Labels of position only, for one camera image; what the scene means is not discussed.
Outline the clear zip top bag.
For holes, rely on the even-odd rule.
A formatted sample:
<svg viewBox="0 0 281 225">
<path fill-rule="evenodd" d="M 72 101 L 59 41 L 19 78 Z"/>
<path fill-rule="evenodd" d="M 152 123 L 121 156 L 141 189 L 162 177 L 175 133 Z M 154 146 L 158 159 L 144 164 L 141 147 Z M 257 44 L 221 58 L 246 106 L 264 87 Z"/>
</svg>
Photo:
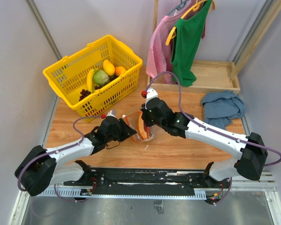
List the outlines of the clear zip top bag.
<svg viewBox="0 0 281 225">
<path fill-rule="evenodd" d="M 148 142 L 154 138 L 153 128 L 148 127 L 142 119 L 142 111 L 136 111 L 130 115 L 123 114 L 122 118 L 130 128 L 136 131 L 136 134 L 131 137 L 133 142 Z"/>
</svg>

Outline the toy pork meat slab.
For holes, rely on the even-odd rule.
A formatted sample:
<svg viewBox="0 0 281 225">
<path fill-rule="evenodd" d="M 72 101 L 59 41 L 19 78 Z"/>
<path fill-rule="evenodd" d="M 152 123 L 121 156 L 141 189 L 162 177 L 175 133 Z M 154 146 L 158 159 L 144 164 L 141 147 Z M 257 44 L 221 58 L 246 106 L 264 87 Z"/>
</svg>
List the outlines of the toy pork meat slab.
<svg viewBox="0 0 281 225">
<path fill-rule="evenodd" d="M 153 133 L 151 127 L 147 127 L 142 119 L 142 113 L 138 116 L 138 135 L 141 141 L 149 141 L 153 138 Z"/>
</svg>

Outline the dark purple toy grapes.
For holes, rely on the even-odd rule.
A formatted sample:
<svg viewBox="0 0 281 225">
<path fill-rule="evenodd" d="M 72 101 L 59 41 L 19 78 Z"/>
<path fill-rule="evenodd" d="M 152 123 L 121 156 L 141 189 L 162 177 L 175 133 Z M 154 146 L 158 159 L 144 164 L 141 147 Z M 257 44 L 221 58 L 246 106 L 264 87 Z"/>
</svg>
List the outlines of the dark purple toy grapes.
<svg viewBox="0 0 281 225">
<path fill-rule="evenodd" d="M 79 101 L 82 101 L 84 98 L 86 98 L 90 94 L 91 94 L 91 92 L 89 90 L 82 89 L 80 92 Z"/>
</svg>

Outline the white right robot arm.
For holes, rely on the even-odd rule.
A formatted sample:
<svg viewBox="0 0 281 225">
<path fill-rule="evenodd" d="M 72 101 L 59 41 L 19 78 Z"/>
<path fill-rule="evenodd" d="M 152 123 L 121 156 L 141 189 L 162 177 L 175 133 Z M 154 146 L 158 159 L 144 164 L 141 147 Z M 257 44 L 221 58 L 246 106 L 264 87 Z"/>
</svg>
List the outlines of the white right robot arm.
<svg viewBox="0 0 281 225">
<path fill-rule="evenodd" d="M 141 106 L 142 119 L 146 126 L 158 126 L 171 136 L 207 143 L 232 157 L 221 162 L 210 162 L 202 175 L 203 183 L 212 188 L 219 182 L 236 176 L 258 181 L 265 166 L 268 152 L 260 135 L 235 134 L 207 125 L 182 111 L 173 112 L 153 88 L 141 94 L 145 103 Z"/>
</svg>

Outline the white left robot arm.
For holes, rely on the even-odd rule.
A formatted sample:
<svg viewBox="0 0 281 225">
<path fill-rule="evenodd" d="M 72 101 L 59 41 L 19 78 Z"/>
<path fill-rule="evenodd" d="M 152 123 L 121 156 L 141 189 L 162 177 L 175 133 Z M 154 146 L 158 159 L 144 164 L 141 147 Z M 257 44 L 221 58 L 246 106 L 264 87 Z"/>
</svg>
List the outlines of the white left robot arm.
<svg viewBox="0 0 281 225">
<path fill-rule="evenodd" d="M 81 135 L 77 141 L 47 149 L 41 145 L 33 147 L 15 171 L 19 190 L 36 196 L 49 186 L 65 181 L 87 185 L 91 174 L 75 160 L 98 153 L 109 142 L 121 143 L 137 133 L 122 118 L 118 119 L 113 110 L 100 118 L 101 124 L 87 134 L 76 128 Z"/>
</svg>

